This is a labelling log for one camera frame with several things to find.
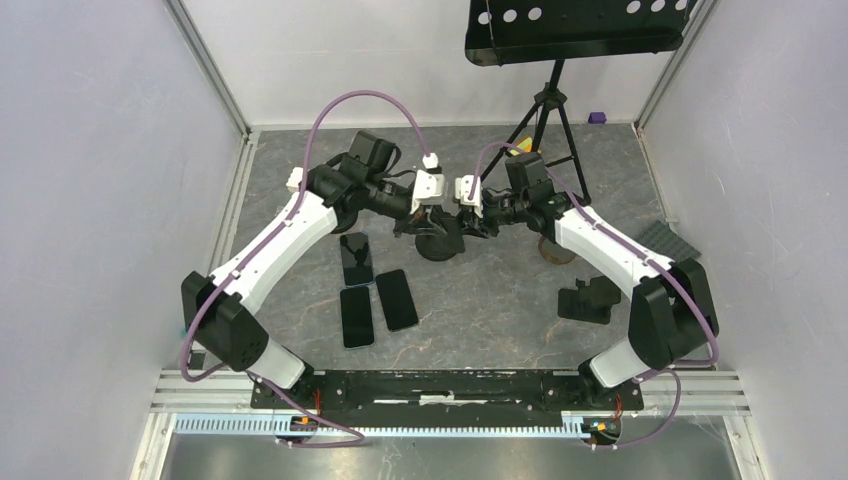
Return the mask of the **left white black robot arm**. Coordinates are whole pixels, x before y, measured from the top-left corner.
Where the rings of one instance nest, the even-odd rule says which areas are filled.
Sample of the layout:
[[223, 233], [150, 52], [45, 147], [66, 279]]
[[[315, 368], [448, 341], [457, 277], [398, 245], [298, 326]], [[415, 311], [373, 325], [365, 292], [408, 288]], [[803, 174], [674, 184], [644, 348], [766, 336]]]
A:
[[288, 179], [292, 197], [246, 247], [208, 275], [196, 271], [181, 284], [186, 338], [236, 372], [276, 385], [290, 407], [314, 394], [309, 365], [271, 340], [255, 315], [274, 286], [319, 240], [352, 225], [360, 211], [395, 220], [402, 233], [425, 233], [425, 211], [440, 203], [444, 176], [436, 154], [426, 153], [412, 184], [391, 180], [396, 144], [362, 130], [349, 149], [314, 167], [297, 167]]

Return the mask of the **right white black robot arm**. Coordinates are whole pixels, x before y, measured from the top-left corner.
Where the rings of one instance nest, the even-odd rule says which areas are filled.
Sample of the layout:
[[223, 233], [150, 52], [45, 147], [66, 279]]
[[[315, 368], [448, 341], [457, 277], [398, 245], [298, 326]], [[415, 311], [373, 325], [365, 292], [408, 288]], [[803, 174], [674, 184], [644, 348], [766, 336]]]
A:
[[587, 261], [629, 300], [627, 333], [613, 346], [583, 362], [577, 382], [580, 400], [602, 408], [628, 380], [647, 380], [669, 366], [695, 366], [691, 353], [708, 346], [709, 366], [717, 362], [718, 320], [703, 266], [656, 253], [582, 205], [537, 153], [507, 162], [510, 187], [494, 198], [477, 172], [454, 183], [454, 198], [485, 226], [524, 224]]

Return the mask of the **black round-base phone stand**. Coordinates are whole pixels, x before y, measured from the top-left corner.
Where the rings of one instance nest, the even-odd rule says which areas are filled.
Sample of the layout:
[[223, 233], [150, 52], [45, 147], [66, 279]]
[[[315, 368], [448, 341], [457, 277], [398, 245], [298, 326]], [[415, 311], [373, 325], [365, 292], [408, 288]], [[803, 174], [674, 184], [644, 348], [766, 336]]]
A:
[[418, 235], [417, 252], [426, 260], [444, 262], [466, 252], [465, 241], [456, 220], [443, 220], [444, 234]]

